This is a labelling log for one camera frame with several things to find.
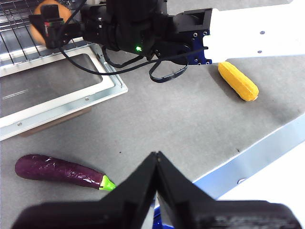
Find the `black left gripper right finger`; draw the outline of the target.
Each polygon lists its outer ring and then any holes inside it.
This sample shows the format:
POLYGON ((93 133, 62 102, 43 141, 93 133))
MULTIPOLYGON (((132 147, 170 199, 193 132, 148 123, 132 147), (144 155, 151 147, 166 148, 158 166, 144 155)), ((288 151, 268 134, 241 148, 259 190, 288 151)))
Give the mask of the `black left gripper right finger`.
POLYGON ((176 229, 299 229, 290 208, 264 200, 215 200, 157 152, 158 194, 176 229))

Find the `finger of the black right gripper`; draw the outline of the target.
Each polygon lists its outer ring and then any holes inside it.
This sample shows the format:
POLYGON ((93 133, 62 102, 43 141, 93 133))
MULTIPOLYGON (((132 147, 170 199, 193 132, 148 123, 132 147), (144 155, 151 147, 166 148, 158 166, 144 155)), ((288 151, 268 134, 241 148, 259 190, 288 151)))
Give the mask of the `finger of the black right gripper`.
POLYGON ((41 14, 33 14, 29 16, 29 20, 32 26, 37 30, 43 30, 44 28, 44 17, 41 14))

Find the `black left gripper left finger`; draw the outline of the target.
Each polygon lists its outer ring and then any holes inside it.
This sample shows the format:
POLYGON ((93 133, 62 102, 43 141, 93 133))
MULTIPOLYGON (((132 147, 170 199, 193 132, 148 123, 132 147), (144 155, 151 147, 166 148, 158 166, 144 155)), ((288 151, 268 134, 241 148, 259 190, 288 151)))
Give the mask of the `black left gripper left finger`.
POLYGON ((157 153, 151 152, 98 201, 49 202, 24 209, 14 229, 139 229, 154 202, 157 153))

